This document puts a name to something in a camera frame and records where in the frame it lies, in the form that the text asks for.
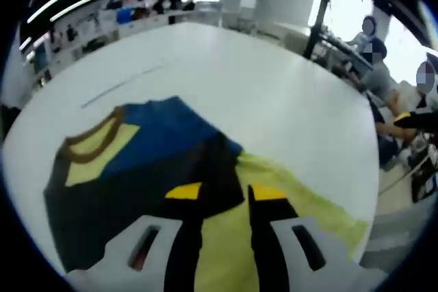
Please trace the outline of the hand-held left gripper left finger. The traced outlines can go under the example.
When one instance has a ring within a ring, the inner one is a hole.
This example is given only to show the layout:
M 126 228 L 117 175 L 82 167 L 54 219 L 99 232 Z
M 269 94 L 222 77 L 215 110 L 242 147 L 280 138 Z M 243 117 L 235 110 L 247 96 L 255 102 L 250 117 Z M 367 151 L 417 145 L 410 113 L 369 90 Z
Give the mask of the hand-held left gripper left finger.
M 105 247 L 105 291 L 193 291 L 202 247 L 201 183 L 170 190 Z

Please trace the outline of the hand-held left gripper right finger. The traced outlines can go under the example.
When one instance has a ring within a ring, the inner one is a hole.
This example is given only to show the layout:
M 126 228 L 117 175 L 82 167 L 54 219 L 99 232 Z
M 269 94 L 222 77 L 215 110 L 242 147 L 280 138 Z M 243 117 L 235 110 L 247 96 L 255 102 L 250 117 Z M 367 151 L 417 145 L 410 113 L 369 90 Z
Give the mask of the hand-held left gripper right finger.
M 249 185 L 248 204 L 260 291 L 350 290 L 359 265 L 334 234 L 272 187 Z

